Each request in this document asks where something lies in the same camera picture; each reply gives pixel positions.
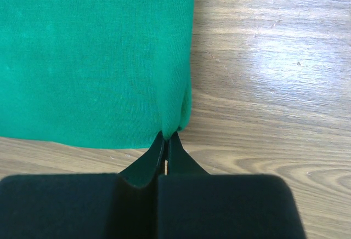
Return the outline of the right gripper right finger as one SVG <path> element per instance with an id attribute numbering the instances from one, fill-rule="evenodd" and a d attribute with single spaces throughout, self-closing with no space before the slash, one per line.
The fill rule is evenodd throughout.
<path id="1" fill-rule="evenodd" d="M 183 148 L 168 144 L 158 179 L 158 238 L 305 238 L 291 189 L 267 174 L 211 175 Z"/>

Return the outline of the green t-shirt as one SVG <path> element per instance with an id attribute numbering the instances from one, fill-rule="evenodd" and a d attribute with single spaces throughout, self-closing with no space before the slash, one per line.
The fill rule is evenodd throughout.
<path id="1" fill-rule="evenodd" d="M 149 147 L 191 113 L 194 0 L 1 0 L 1 136 Z"/>

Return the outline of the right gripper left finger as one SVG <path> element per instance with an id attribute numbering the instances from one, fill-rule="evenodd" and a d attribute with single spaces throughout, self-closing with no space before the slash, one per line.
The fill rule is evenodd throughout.
<path id="1" fill-rule="evenodd" d="M 120 173 L 1 180 L 1 238 L 155 238 L 161 134 Z"/>

